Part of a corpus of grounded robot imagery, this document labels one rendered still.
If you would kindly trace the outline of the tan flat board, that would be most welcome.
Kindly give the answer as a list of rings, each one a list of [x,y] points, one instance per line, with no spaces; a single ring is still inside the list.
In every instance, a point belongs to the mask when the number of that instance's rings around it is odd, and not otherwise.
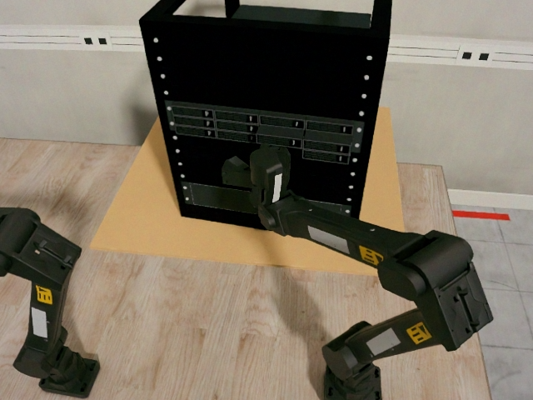
[[[360,220],[405,232],[389,107],[379,107]],[[378,276],[304,238],[181,217],[159,116],[93,238],[120,253]]]

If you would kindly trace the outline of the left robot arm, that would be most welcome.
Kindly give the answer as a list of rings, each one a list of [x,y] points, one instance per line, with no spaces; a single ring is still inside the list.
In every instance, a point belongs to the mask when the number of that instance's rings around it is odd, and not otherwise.
[[[62,326],[70,278],[82,249],[28,208],[0,207],[0,223],[0,277],[11,273],[32,284],[27,336],[13,367],[41,378],[38,386],[44,391],[85,398],[100,364],[64,346],[68,332]]]

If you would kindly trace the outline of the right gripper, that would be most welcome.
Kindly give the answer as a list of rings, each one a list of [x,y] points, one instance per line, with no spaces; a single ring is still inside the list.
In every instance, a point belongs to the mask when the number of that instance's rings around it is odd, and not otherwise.
[[[278,155],[278,161],[283,167],[283,181],[286,182],[286,186],[290,179],[290,169],[291,169],[291,154],[287,150],[287,147],[275,146],[269,147],[269,144],[262,143],[260,148],[268,148],[275,151]],[[260,149],[259,148],[259,149]],[[278,150],[280,148],[280,150]],[[275,150],[276,149],[276,150]]]

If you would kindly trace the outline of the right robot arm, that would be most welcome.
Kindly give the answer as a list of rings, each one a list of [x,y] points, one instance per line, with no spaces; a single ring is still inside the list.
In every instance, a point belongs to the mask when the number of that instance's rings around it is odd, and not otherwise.
[[[267,230],[377,269],[383,289],[417,306],[375,325],[357,322],[322,347],[326,400],[382,400],[373,361],[437,345],[455,351],[494,320],[464,238],[400,232],[317,207],[286,190],[278,155],[268,148],[252,152],[250,166],[227,159],[222,183],[252,188],[250,202]]]

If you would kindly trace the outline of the black open-frame rack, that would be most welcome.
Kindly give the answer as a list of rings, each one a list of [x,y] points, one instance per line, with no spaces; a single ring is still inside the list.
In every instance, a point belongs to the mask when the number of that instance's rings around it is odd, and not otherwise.
[[[176,134],[173,102],[354,122],[349,164],[288,147],[286,190],[359,219],[392,0],[374,0],[372,15],[240,0],[225,0],[226,17],[173,14],[185,1],[159,0],[138,20],[181,217],[267,230],[252,188],[222,183],[224,162],[250,166],[261,144]]]

